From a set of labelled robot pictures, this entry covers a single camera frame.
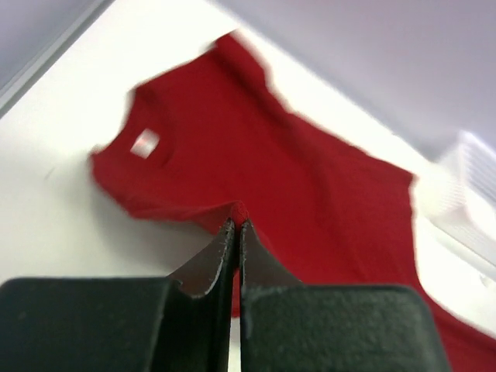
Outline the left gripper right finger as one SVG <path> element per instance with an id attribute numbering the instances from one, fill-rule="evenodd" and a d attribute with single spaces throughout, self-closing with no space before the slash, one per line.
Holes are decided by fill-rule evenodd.
<path id="1" fill-rule="evenodd" d="M 433 318 L 396 285 L 307 285 L 262 245 L 239 237 L 244 371 L 448 371 Z"/>

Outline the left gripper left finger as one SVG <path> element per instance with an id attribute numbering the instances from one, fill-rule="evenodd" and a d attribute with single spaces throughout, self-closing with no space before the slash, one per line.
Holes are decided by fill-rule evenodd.
<path id="1" fill-rule="evenodd" d="M 3 371 L 225 371 L 236 227 L 165 277 L 1 286 Z"/>

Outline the red t-shirt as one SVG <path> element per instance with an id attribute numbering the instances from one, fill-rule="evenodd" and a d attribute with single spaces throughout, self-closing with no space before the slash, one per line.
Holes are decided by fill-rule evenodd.
<path id="1" fill-rule="evenodd" d="M 132 97 L 119 134 L 90 155 L 95 183 L 131 216 L 210 233 L 249 220 L 306 284 L 422 290 L 412 174 L 287 109 L 234 33 Z"/>

